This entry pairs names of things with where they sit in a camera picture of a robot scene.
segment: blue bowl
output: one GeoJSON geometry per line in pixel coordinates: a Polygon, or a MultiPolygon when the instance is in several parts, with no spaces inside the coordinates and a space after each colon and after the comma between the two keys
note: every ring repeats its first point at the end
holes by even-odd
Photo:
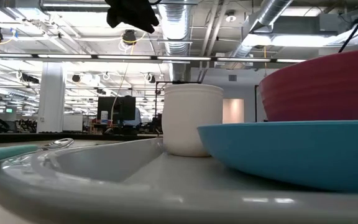
{"type": "Polygon", "coordinates": [[[358,193],[358,121],[220,124],[198,128],[208,152],[240,171],[358,193]]]}

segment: ceiling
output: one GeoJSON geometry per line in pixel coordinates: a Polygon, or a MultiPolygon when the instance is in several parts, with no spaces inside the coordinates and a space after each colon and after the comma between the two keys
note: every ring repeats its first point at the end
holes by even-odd
{"type": "MultiPolygon", "coordinates": [[[[236,20],[227,22],[223,20],[218,33],[219,40],[213,46],[213,54],[227,53],[236,48],[242,40],[243,22],[246,15],[252,14],[259,10],[260,2],[254,1],[238,1],[232,0],[227,9],[235,10],[236,20]]],[[[323,10],[335,6],[330,10],[330,14],[336,14],[346,9],[353,11],[358,8],[358,0],[351,1],[294,1],[292,5],[286,9],[282,16],[306,16],[316,17],[323,10]]],[[[191,9],[191,55],[198,56],[201,52],[204,36],[206,33],[206,23],[208,14],[213,6],[213,1],[204,0],[195,5],[191,9]]],[[[23,22],[21,19],[13,19],[0,11],[0,27],[6,44],[0,45],[0,53],[30,53],[30,54],[130,54],[131,48],[123,50],[121,43],[121,35],[127,29],[135,30],[138,41],[134,48],[134,55],[164,55],[165,47],[161,42],[163,39],[162,29],[160,26],[155,27],[153,34],[145,34],[143,31],[127,24],[120,24],[112,29],[106,22],[105,12],[75,12],[75,11],[48,11],[48,15],[34,14],[28,19],[40,19],[46,27],[37,27],[29,22],[23,22]],[[12,34],[12,29],[17,32],[17,37],[12,34]]],[[[348,50],[358,49],[358,46],[349,47],[348,50]]],[[[275,57],[275,58],[293,58],[293,59],[310,59],[319,57],[324,54],[333,54],[337,50],[337,46],[330,47],[286,47],[269,45],[265,48],[253,48],[251,54],[254,57],[275,57]]],[[[33,114],[37,112],[37,99],[39,98],[39,87],[23,88],[28,85],[20,81],[18,78],[21,73],[26,73],[40,81],[42,74],[42,63],[39,61],[13,61],[0,60],[0,105],[27,105],[22,106],[21,112],[24,114],[33,114]],[[31,105],[19,100],[23,97],[29,99],[28,96],[34,96],[31,105]]],[[[107,63],[107,62],[65,62],[67,70],[67,87],[66,91],[66,110],[78,111],[82,108],[85,114],[94,114],[96,106],[95,99],[98,94],[96,90],[79,90],[79,86],[93,86],[90,80],[100,80],[99,86],[118,87],[121,83],[122,76],[126,73],[123,80],[123,90],[119,95],[133,94],[138,96],[138,107],[142,108],[144,116],[152,116],[154,113],[154,88],[155,84],[147,81],[147,75],[154,75],[156,80],[169,81],[169,66],[167,63],[107,63]],[[85,77],[79,83],[72,81],[73,75],[85,77]]],[[[266,75],[274,72],[276,65],[267,64],[260,67],[247,67],[247,70],[227,71],[224,69],[211,68],[205,76],[206,83],[216,85],[255,85],[266,75]],[[238,76],[236,83],[229,83],[227,75],[235,74],[238,76]]],[[[192,68],[192,79],[196,80],[198,72],[198,64],[192,68]]],[[[107,95],[114,96],[117,91],[108,91],[107,95]]],[[[163,102],[159,102],[157,109],[161,112],[163,102]]]]}

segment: pipe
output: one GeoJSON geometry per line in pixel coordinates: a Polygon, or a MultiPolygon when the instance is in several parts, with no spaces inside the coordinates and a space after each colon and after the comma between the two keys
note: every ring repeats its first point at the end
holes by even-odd
{"type": "Polygon", "coordinates": [[[206,53],[207,56],[210,56],[211,53],[212,53],[212,49],[214,47],[216,37],[218,36],[219,29],[221,27],[223,17],[224,17],[224,15],[226,13],[227,5],[229,4],[229,2],[230,2],[230,0],[224,0],[223,1],[223,5],[222,5],[222,8],[221,8],[221,13],[220,13],[219,18],[218,18],[218,22],[217,22],[217,24],[216,24],[216,26],[214,28],[214,33],[213,33],[212,38],[211,38],[211,43],[209,43],[209,46],[208,46],[208,51],[206,53]]]}
{"type": "Polygon", "coordinates": [[[205,37],[204,37],[203,46],[202,46],[201,52],[200,52],[200,56],[204,56],[204,54],[205,54],[206,46],[208,44],[208,40],[211,35],[212,26],[215,21],[216,11],[218,10],[218,4],[219,4],[219,0],[215,0],[214,4],[212,6],[211,17],[209,18],[208,26],[207,26],[205,37]]]}
{"type": "MultiPolygon", "coordinates": [[[[187,40],[189,38],[189,17],[191,6],[180,4],[159,4],[161,27],[166,40],[187,40]]],[[[169,56],[186,56],[189,44],[166,42],[165,51],[169,56]]],[[[190,65],[185,63],[169,64],[171,81],[190,81],[190,65]]]]}
{"type": "MultiPolygon", "coordinates": [[[[292,3],[292,1],[293,0],[265,0],[262,3],[260,11],[256,12],[259,13],[259,15],[256,17],[256,21],[258,21],[263,26],[272,25],[280,17],[284,10],[292,3]]],[[[251,22],[250,20],[247,20],[246,22],[248,24],[247,33],[243,37],[243,41],[232,52],[231,57],[244,58],[254,47],[254,45],[248,43],[246,37],[248,33],[257,25],[257,23],[251,22]]]]}

